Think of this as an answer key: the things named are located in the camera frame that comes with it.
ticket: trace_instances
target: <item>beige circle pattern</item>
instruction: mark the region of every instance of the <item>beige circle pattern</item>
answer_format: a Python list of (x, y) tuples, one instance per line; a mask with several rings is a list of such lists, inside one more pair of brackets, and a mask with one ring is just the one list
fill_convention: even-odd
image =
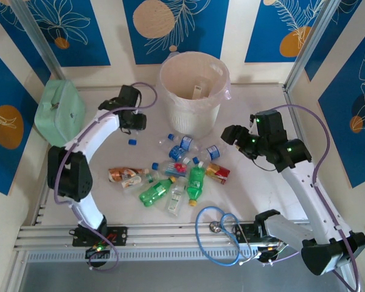
[(133, 13), (136, 30), (145, 38), (162, 38), (175, 26), (175, 17), (160, 0), (146, 0)]

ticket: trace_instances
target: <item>green plastic bottle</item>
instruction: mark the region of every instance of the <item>green plastic bottle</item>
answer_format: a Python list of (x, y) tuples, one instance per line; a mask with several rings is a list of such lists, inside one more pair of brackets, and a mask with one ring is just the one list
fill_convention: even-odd
[(139, 195), (139, 199), (145, 205), (145, 207), (149, 207), (155, 203), (158, 199), (161, 199), (170, 189), (170, 186), (176, 181), (174, 176), (171, 176), (168, 179), (163, 179), (157, 182), (155, 185), (150, 187), (147, 191), (141, 193)]
[(203, 188), (205, 174), (206, 170), (198, 166), (190, 170), (187, 193), (189, 196), (189, 205), (192, 207), (196, 206), (197, 199), (202, 193), (201, 189)]

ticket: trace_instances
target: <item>cable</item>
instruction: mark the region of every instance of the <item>cable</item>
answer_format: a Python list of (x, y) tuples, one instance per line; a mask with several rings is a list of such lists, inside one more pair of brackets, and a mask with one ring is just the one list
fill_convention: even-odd
[[(199, 227), (198, 227), (198, 225), (199, 225), (199, 219), (200, 219), (200, 217), (202, 216), (202, 214), (205, 212), (205, 211), (207, 211), (207, 210), (210, 210), (210, 209), (213, 209), (213, 210), (216, 210), (216, 211), (218, 211), (219, 213), (221, 213), (222, 214), (222, 217), (221, 217), (221, 219), (220, 219), (220, 228), (221, 228), (221, 230), (233, 241), (233, 243), (234, 243), (234, 245), (235, 245), (235, 247), (238, 249), (238, 254), (237, 254), (237, 256), (236, 256), (236, 258), (232, 261), (232, 262), (229, 262), (229, 263), (222, 263), (222, 262), (219, 262), (218, 260), (215, 260), (213, 257), (211, 257), (206, 251), (205, 251), (205, 249), (203, 248), (203, 245), (201, 244), (201, 241), (200, 241), (200, 236), (199, 236)], [(227, 219), (227, 217), (232, 217), (234, 220), (235, 220), (235, 222), (238, 224), (238, 227), (240, 228), (240, 230), (241, 230), (241, 233), (243, 234), (243, 237), (244, 237), (244, 239), (246, 240), (246, 243), (247, 243), (247, 245), (248, 245), (248, 248), (249, 248), (249, 251), (250, 251), (250, 257), (245, 257), (244, 255), (243, 255), (243, 253), (241, 252), (241, 250), (240, 250), (240, 246), (239, 246), (239, 243), (238, 243), (238, 240), (236, 239), (236, 237), (233, 235), (233, 234), (231, 234), (230, 232), (228, 232), (227, 230), (226, 230), (226, 228), (224, 227), (224, 221)], [(247, 238), (246, 238), (246, 236), (245, 236), (245, 234), (243, 233), (243, 231), (242, 231), (242, 227), (240, 226), (240, 223), (239, 223), (239, 220), (238, 220), (238, 218), (234, 215), (234, 214), (231, 214), (231, 213), (225, 213), (222, 209), (220, 209), (219, 207), (215, 207), (215, 206), (208, 206), (208, 207), (205, 207), (205, 208), (203, 208), (200, 212), (199, 212), (199, 214), (197, 215), (197, 217), (196, 217), (196, 222), (195, 222), (195, 233), (196, 233), (196, 239), (197, 239), (197, 243), (199, 244), (199, 248), (200, 248), (200, 250), (201, 250), (201, 252), (204, 254), (204, 256), (207, 258), (207, 259), (209, 259), (211, 262), (213, 262), (213, 263), (216, 263), (217, 265), (220, 265), (220, 266), (233, 266), (233, 265), (235, 265), (238, 261), (239, 261), (239, 257), (240, 257), (240, 255), (242, 256), (242, 257), (244, 257), (244, 258), (246, 258), (246, 260), (244, 261), (244, 262), (247, 262), (247, 261), (249, 261), (249, 260), (251, 260), (251, 259), (253, 259), (254, 258), (254, 256), (253, 256), (253, 252), (252, 252), (252, 249), (251, 249), (251, 247), (250, 247), (250, 244), (249, 244), (249, 242), (248, 242), (248, 240), (247, 240)]]
[[(321, 199), (324, 207), (326, 208), (328, 214), (330, 215), (331, 219), (333, 220), (335, 225), (339, 225), (339, 222), (335, 216), (335, 214), (333, 213), (333, 211), (331, 210), (328, 202), (325, 200), (321, 190), (319, 189), (318, 185), (317, 185), (317, 180), (318, 180), (318, 170), (320, 169), (323, 160), (327, 157), (329, 150), (330, 150), (330, 145), (331, 145), (331, 141), (330, 141), (330, 134), (329, 134), (329, 130), (327, 129), (327, 127), (325, 126), (324, 122), (322, 121), (322, 119), (315, 114), (312, 110), (305, 108), (304, 106), (301, 105), (280, 105), (280, 106), (276, 106), (274, 108), (272, 108), (272, 110), (278, 110), (280, 108), (299, 108), (301, 110), (306, 111), (307, 113), (311, 114), (316, 120), (318, 120), (318, 122), (321, 124), (323, 130), (324, 130), (324, 134), (326, 137), (326, 149), (322, 155), (322, 158), (318, 161), (318, 163), (316, 164), (313, 174), (312, 174), (312, 183), (314, 186), (314, 189), (316, 191), (316, 193), (318, 194), (319, 198)], [(361, 290), (361, 285), (360, 285), (360, 274), (358, 272), (358, 268), (357, 268), (357, 264), (355, 261), (355, 256), (354, 253), (350, 247), (349, 241), (347, 240), (345, 233), (340, 229), (338, 230), (345, 246), (346, 246), (346, 250), (349, 253), (350, 256), (350, 261), (352, 262), (352, 266), (353, 266), (353, 271), (354, 271), (354, 278), (355, 278), (355, 283), (356, 283), (356, 288), (353, 289), (352, 287), (350, 287), (350, 285), (345, 281), (345, 279), (343, 279), (343, 277), (341, 277), (336, 271), (333, 271), (334, 274), (340, 279), (340, 281), (347, 287), (347, 289), (349, 289), (352, 292), (359, 292)]]
[(258, 168), (260, 168), (260, 169), (262, 169), (262, 170), (264, 170), (264, 171), (266, 171), (266, 172), (273, 172), (273, 171), (275, 171), (275, 170), (276, 170), (276, 169), (265, 169), (265, 168), (263, 168), (262, 166), (257, 165), (257, 164), (256, 164), (256, 162), (254, 161), (254, 159), (252, 159), (251, 161), (254, 163), (254, 165), (255, 165), (256, 167), (258, 167)]
[(145, 82), (136, 82), (136, 83), (133, 83), (131, 84), (131, 86), (135, 86), (135, 85), (145, 85), (145, 86), (148, 86), (153, 92), (154, 92), (154, 95), (155, 95), (155, 98), (154, 98), (154, 101), (147, 105), (147, 106), (139, 106), (139, 107), (129, 107), (129, 106), (125, 106), (125, 107), (122, 107), (122, 108), (117, 108), (117, 109), (113, 109), (111, 111), (108, 111), (107, 113), (105, 114), (102, 114), (97, 120), (94, 120), (93, 123), (91, 123), (88, 128), (86, 128), (83, 133), (81, 135), (79, 135), (79, 137), (77, 138), (77, 142), (76, 143), (73, 143), (73, 145), (70, 147), (70, 149), (66, 152), (66, 154), (64, 155), (62, 161), (61, 161), (61, 164), (58, 168), (58, 172), (57, 172), (57, 177), (55, 179), (55, 184), (54, 184), (54, 201), (56, 204), (58, 205), (62, 205), (62, 204), (68, 204), (69, 207), (72, 209), (74, 215), (77, 217), (77, 219), (79, 220), (79, 224), (81, 224), (83, 227), (85, 228), (88, 228), (91, 232), (93, 232), (96, 236), (98, 236), (99, 238), (101, 238), (102, 240), (104, 240), (111, 248), (112, 250), (115, 252), (116, 254), (116, 261), (115, 261), (115, 264), (111, 267), (111, 268), (108, 268), (108, 269), (97, 269), (97, 268), (94, 268), (92, 266), (89, 267), (89, 269), (93, 269), (95, 271), (102, 271), (102, 272), (108, 272), (108, 271), (112, 271), (113, 269), (115, 269), (117, 267), (117, 264), (119, 262), (119, 258), (118, 258), (118, 252), (117, 252), (117, 249), (116, 247), (107, 239), (105, 238), (102, 234), (100, 234), (97, 230), (93, 229), (92, 227), (90, 227), (88, 224), (86, 224), (80, 214), (77, 212), (76, 209), (73, 208), (73, 204), (72, 204), (72, 201), (70, 200), (66, 200), (66, 201), (60, 201), (58, 199), (58, 186), (60, 184), (60, 179), (61, 179), (61, 175), (62, 175), (62, 171), (63, 171), (63, 168), (65, 166), (65, 163), (66, 161), (68, 160), (69, 158), (69, 155), (73, 152), (74, 148), (78, 146), (78, 143), (81, 142), (81, 140), (89, 133), (89, 131), (91, 131), (91, 129), (96, 126), (101, 120), (103, 120), (104, 118), (106, 118), (107, 116), (110, 116), (118, 111), (123, 111), (123, 110), (138, 110), (138, 109), (141, 109), (141, 110), (145, 110), (147, 108), (151, 108), (156, 102), (157, 102), (157, 99), (158, 99), (158, 95), (157, 95), (157, 91), (155, 90), (155, 88), (148, 84), (148, 83), (145, 83)]
[(268, 262), (268, 263), (262, 263), (262, 265), (263, 265), (263, 266), (273, 265), (274, 263), (278, 263), (278, 262), (281, 262), (281, 261), (283, 261), (283, 260), (288, 260), (288, 259), (290, 259), (291, 257), (294, 257), (296, 254), (299, 254), (299, 252), (297, 251), (297, 252), (295, 252), (295, 253), (293, 253), (293, 254), (291, 254), (291, 255), (288, 255), (288, 256), (286, 256), (286, 257), (283, 257), (282, 259), (278, 259), (278, 260), (269, 260), (269, 262)]

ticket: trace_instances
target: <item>clear plastic bottle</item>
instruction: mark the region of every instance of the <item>clear plastic bottle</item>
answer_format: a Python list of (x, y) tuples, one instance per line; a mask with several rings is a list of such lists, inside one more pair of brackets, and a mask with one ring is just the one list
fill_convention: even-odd
[(200, 161), (209, 162), (223, 156), (227, 147), (224, 142), (218, 142), (213, 146), (204, 149), (198, 156), (192, 159), (193, 163), (198, 164)]
[(189, 152), (199, 152), (201, 150), (201, 144), (189, 136), (183, 134), (169, 134), (168, 139)]
[(149, 207), (155, 203), (155, 201), (161, 199), (170, 189), (170, 186), (176, 182), (176, 178), (171, 176), (168, 179), (163, 179), (157, 182), (155, 185), (150, 187), (148, 190), (144, 191), (139, 195), (139, 199), (145, 205)]
[(190, 162), (188, 152), (173, 143), (173, 141), (166, 139), (162, 143), (160, 142), (160, 145), (161, 149), (166, 152), (173, 161), (182, 162), (184, 164), (188, 164)]
[(152, 169), (158, 170), (165, 176), (185, 177), (187, 175), (187, 166), (183, 163), (164, 161), (160, 164), (154, 162)]
[(119, 188), (123, 192), (133, 192), (141, 190), (144, 187), (159, 180), (159, 173), (152, 171), (143, 175), (132, 176), (131, 178), (125, 179), (118, 183)]
[(166, 211), (178, 216), (181, 206), (184, 202), (184, 197), (186, 196), (187, 179), (179, 177), (174, 188), (171, 191), (168, 203), (166, 204)]

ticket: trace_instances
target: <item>bottle label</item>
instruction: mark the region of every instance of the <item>bottle label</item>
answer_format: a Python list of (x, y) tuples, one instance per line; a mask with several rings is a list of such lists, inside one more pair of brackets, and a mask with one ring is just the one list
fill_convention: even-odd
[(141, 183), (142, 178), (139, 175), (133, 176), (132, 178), (126, 179), (125, 181), (122, 181), (122, 187), (123, 189), (127, 189), (129, 187), (135, 186), (136, 184)]
[(161, 183), (157, 183), (154, 188), (156, 189), (157, 193), (159, 196), (163, 196), (164, 193), (166, 192), (166, 189), (164, 188), (164, 186)]
[(219, 149), (215, 145), (208, 147), (207, 151), (209, 153), (209, 156), (211, 157), (211, 160), (217, 159), (220, 157)]
[(136, 175), (145, 173), (146, 170), (142, 169), (131, 169), (128, 167), (118, 167), (115, 169), (109, 169), (109, 180), (110, 181), (122, 181), (127, 178), (131, 178)]
[(168, 210), (176, 212), (178, 202), (180, 201), (181, 195), (178, 193), (173, 193), (169, 202)]
[(169, 152), (169, 157), (172, 158), (174, 161), (178, 161), (180, 159), (180, 157), (185, 153), (186, 151), (182, 148), (180, 148), (180, 146), (174, 146), (170, 152)]
[(146, 179), (149, 183), (152, 183), (154, 181), (154, 177), (152, 177), (149, 173), (146, 175)]
[(200, 187), (201, 187), (201, 181), (190, 181), (189, 182), (189, 186), (190, 187), (197, 187), (198, 189), (200, 189)]
[(186, 167), (176, 167), (177, 163), (171, 162), (168, 164), (165, 174), (167, 176), (186, 176), (187, 175), (187, 169)]
[(189, 146), (190, 143), (192, 142), (192, 138), (188, 137), (188, 136), (184, 136), (181, 139), (181, 143), (180, 143), (180, 147), (184, 150), (189, 151)]
[(225, 184), (229, 174), (230, 170), (214, 163), (210, 163), (206, 169), (206, 175), (221, 184)]

